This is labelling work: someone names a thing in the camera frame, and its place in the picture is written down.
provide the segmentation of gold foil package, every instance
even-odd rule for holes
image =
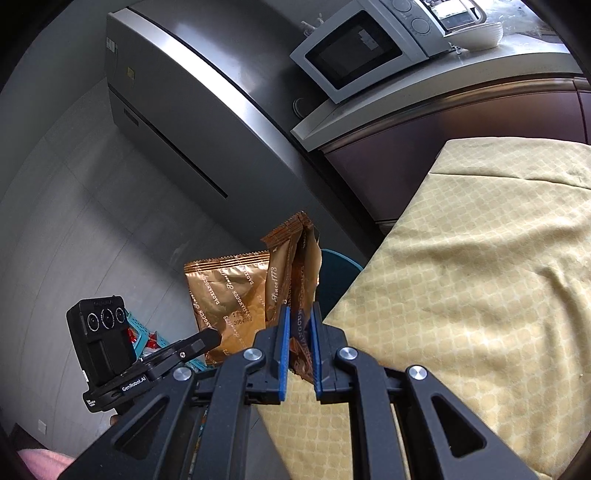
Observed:
[[[279,321],[290,307],[290,368],[313,381],[308,323],[318,285],[322,253],[312,221],[298,212],[262,238],[269,252],[200,260],[185,265],[193,311],[200,330],[222,335],[206,354],[208,364],[252,346],[259,330]]]
[[[214,328],[222,343],[206,354],[208,364],[252,346],[265,328],[268,252],[199,260],[185,265],[199,330]]]
[[[301,219],[296,214],[261,239],[270,253],[265,286],[265,320],[268,327],[277,325],[281,306],[288,303],[291,265],[302,230]]]
[[[318,286],[322,252],[312,221],[303,212],[297,216],[302,223],[302,233],[291,266],[290,368],[304,380],[312,383],[312,356],[307,327]]]

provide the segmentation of kitchen cabinet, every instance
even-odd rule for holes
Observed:
[[[591,93],[584,98],[591,119]],[[402,215],[445,142],[470,137],[553,138],[585,143],[578,94],[574,88],[505,94],[454,106],[387,128],[326,156],[373,219],[385,222]]]

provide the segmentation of microwave window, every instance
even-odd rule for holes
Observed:
[[[306,59],[333,87],[341,89],[401,55],[402,50],[386,31],[361,11],[319,41]]]

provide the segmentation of teal basket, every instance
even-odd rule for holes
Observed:
[[[135,357],[139,358],[144,351],[146,343],[148,343],[148,340],[150,339],[150,333],[148,329],[131,314],[131,312],[127,312],[127,322],[136,332],[138,332],[138,337],[134,342],[134,351]]]
[[[156,343],[161,348],[170,345],[170,342],[162,338],[158,332],[156,332]],[[194,372],[205,372],[205,370],[209,370],[209,367],[206,364],[204,364],[201,360],[197,360],[196,358],[185,362],[185,365],[187,365],[187,367],[189,367]]]

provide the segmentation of yellow cloth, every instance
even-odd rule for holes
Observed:
[[[591,429],[590,189],[587,145],[448,142],[326,323],[382,365],[425,365],[557,478]],[[288,388],[259,410],[291,478],[350,479],[347,406]]]

